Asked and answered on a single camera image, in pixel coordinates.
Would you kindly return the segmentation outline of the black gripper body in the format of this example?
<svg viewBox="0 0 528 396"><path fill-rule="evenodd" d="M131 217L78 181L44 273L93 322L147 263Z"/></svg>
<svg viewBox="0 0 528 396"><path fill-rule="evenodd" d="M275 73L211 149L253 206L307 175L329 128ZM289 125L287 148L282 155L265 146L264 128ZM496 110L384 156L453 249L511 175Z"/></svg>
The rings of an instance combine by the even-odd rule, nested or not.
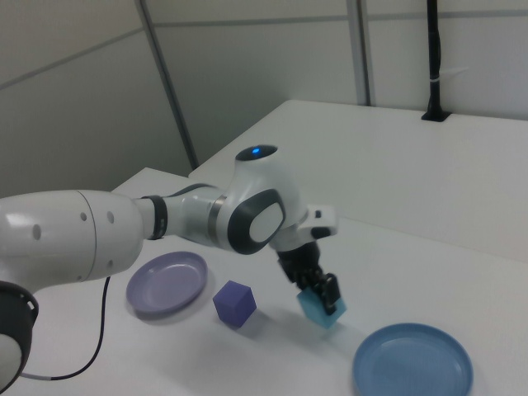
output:
<svg viewBox="0 0 528 396"><path fill-rule="evenodd" d="M278 252L278 261L291 283L296 285L317 285L324 279L318 264L320 250L316 242L286 252Z"/></svg>

